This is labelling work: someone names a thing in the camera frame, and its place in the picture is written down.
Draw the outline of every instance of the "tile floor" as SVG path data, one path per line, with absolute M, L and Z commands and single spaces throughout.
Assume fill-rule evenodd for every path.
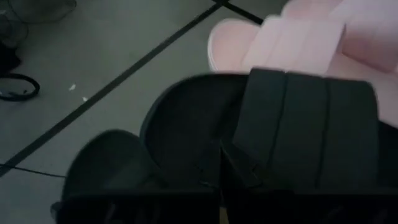
M 279 13 L 283 2 L 231 1 L 262 18 Z M 118 128 L 138 134 L 144 116 L 164 89 L 209 71 L 206 45 L 211 28 L 224 18 L 245 18 L 221 7 L 143 67 L 128 70 L 134 73 L 91 108 L 82 98 L 95 98 L 123 71 L 141 63 L 143 56 L 214 4 L 211 0 L 78 1 L 64 20 L 31 27 L 19 52 L 24 63 L 17 72 L 35 78 L 42 90 L 39 97 L 24 103 L 0 102 L 0 163 L 22 160 L 17 166 L 65 175 L 76 153 L 98 133 Z M 69 91 L 73 84 L 76 88 Z M 58 131 L 48 132 L 82 108 L 84 113 L 64 129 L 59 131 L 57 126 Z M 18 152 L 23 149 L 37 150 L 21 159 Z M 50 205 L 58 200 L 62 184 L 60 178 L 0 168 L 0 223 L 53 223 Z

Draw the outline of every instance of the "wire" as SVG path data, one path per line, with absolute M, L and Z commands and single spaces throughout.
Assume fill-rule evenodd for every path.
M 34 173 L 34 174 L 46 175 L 48 177 L 66 178 L 66 176 L 64 176 L 64 175 L 49 174 L 49 173 L 46 173 L 46 172 L 40 172 L 40 171 L 36 171 L 36 170 L 25 169 L 25 168 L 20 168 L 20 167 L 16 167 L 16 166 L 10 166 L 10 165 L 6 165 L 6 164 L 0 164 L 0 167 L 5 167 L 5 168 L 10 168 L 10 169 L 15 169 L 15 170 L 21 170 L 21 171 L 25 171 L 25 172 L 31 172 L 31 173 Z
M 14 13 L 14 15 L 15 15 L 15 16 L 18 18 L 18 20 L 20 20 L 22 23 L 28 24 L 28 25 L 38 25 L 38 24 L 51 24 L 51 23 L 59 22 L 59 21 L 61 21 L 62 19 L 64 19 L 65 17 L 67 17 L 70 13 L 72 13 L 72 12 L 76 9 L 77 2 L 76 2 L 76 0 L 67 0 L 67 1 L 72 2 L 72 3 L 73 3 L 73 6 L 72 6 L 72 8 L 71 8 L 69 11 L 67 11 L 64 15 L 62 15 L 62 16 L 60 16 L 59 18 L 56 18 L 56 19 L 52 19 L 52 20 L 49 20 L 49 21 L 40 21 L 40 22 L 30 22 L 30 21 L 25 21 L 25 20 L 23 20 L 23 18 L 19 15 L 19 13 L 15 10 L 14 6 L 12 5 L 11 0 L 7 0 L 7 4 L 8 4 L 8 6 L 10 7 L 10 10 L 12 11 L 12 13 Z

